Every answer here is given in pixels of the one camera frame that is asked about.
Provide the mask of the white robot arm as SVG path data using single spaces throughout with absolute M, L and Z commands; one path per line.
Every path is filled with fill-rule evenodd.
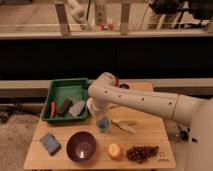
M 213 98 L 123 89 L 118 83 L 109 72 L 91 83 L 92 113 L 105 114 L 113 103 L 182 124 L 190 129 L 184 171 L 213 171 Z

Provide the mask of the wheeled robot base stand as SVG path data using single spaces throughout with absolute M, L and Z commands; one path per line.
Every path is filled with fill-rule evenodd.
M 190 129 L 184 129 L 182 126 L 178 126 L 179 128 L 179 135 L 181 137 L 182 140 L 187 141 L 189 139 L 189 132 Z

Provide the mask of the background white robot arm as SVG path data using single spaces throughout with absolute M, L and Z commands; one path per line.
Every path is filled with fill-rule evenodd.
M 67 0 L 68 6 L 71 8 L 71 16 L 73 20 L 80 25 L 84 31 L 90 31 L 91 27 L 85 17 L 85 10 L 77 0 Z

